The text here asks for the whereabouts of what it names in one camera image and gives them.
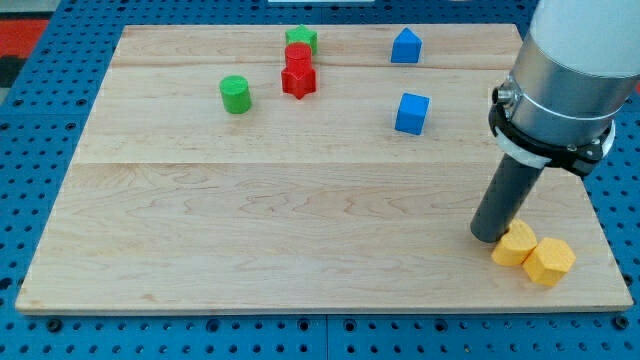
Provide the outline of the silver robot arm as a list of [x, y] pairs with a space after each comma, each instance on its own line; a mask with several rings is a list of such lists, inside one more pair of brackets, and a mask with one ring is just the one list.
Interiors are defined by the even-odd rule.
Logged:
[[492, 94], [490, 128], [535, 170], [589, 174], [639, 82], [639, 0], [541, 0], [515, 64]]

